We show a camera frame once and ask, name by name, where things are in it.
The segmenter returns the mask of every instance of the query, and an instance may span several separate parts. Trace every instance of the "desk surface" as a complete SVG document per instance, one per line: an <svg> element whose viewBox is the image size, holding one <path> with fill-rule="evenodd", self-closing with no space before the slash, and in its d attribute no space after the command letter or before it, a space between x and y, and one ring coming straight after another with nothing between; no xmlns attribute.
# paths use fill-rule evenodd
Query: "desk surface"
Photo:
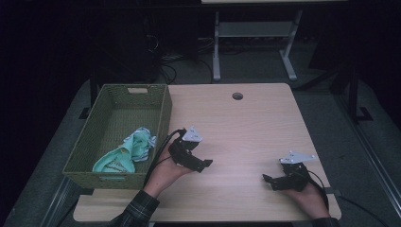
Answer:
<svg viewBox="0 0 401 227"><path fill-rule="evenodd" d="M262 174L284 176L278 159L290 150L315 154L305 122L286 84L169 86L173 109L169 132L194 125L203 141L193 150L214 162L183 176L159 197L151 221L293 221L308 217ZM234 100L241 93L242 100ZM329 186L320 161L305 163ZM135 195L130 190L95 190L81 196L77 221L108 221ZM340 218L333 195L330 213Z"/></svg>

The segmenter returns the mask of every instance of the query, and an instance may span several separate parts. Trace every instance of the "white stand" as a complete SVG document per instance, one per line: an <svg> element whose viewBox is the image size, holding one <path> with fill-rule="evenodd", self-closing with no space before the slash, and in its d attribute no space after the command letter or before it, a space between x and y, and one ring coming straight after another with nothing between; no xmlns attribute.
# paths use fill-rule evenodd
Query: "white stand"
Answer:
<svg viewBox="0 0 401 227"><path fill-rule="evenodd" d="M293 21L290 22L221 22L216 12L215 21L215 51L213 53L213 79L220 81L220 64L218 58L218 37L288 37L285 49L280 50L280 56L286 67L288 78L297 80L289 52L294 42L302 11L299 10Z"/></svg>

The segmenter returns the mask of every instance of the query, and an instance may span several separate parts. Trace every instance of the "flannel shirt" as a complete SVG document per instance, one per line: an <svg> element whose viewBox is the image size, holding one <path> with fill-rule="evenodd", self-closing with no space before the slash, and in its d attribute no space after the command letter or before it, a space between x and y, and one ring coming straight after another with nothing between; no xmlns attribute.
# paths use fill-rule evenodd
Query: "flannel shirt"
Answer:
<svg viewBox="0 0 401 227"><path fill-rule="evenodd" d="M110 222L110 226L142 227L148 226L159 201L141 190L126 207L124 212Z"/></svg>

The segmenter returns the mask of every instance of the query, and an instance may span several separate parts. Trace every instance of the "mint green cloth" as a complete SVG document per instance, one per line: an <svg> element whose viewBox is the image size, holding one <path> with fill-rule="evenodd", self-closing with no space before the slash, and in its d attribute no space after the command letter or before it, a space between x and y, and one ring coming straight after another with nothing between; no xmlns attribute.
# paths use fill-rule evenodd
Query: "mint green cloth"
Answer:
<svg viewBox="0 0 401 227"><path fill-rule="evenodd" d="M146 128L139 128L124 140L120 147L101 157L92 169L94 172L135 172L133 162L145 161L148 151L155 145L155 136Z"/></svg>

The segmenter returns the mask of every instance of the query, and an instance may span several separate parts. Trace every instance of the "woven basket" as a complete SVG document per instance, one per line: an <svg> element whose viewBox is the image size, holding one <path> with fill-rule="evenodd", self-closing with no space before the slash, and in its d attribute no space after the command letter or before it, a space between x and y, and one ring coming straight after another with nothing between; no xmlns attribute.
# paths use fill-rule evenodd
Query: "woven basket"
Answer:
<svg viewBox="0 0 401 227"><path fill-rule="evenodd" d="M168 135L171 108L167 85L103 85L63 174L84 188L141 189L155 150ZM157 142L147 161L134 163L135 173L92 172L99 158L123 144L139 127L149 129Z"/></svg>

